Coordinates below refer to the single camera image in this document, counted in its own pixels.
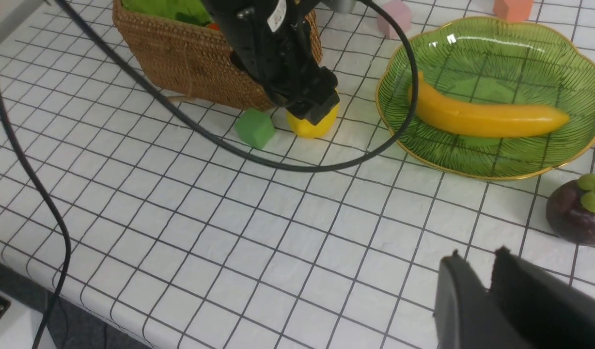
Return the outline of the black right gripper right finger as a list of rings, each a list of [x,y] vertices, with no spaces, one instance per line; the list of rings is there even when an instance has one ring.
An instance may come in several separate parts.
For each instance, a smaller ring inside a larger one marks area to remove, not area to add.
[[[595,349],[595,299],[540,267],[495,253],[490,294],[530,349]]]

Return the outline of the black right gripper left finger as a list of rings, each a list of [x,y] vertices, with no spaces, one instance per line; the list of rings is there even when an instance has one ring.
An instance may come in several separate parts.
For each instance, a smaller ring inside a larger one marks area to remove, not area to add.
[[[439,264],[434,320],[440,349],[524,349],[470,264],[454,251]]]

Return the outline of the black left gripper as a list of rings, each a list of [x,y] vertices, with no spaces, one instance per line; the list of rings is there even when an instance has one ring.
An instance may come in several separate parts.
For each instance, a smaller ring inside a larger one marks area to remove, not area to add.
[[[299,120],[319,124],[337,106],[338,81],[312,52],[306,16],[316,0],[205,0],[233,49],[233,63],[268,99]]]

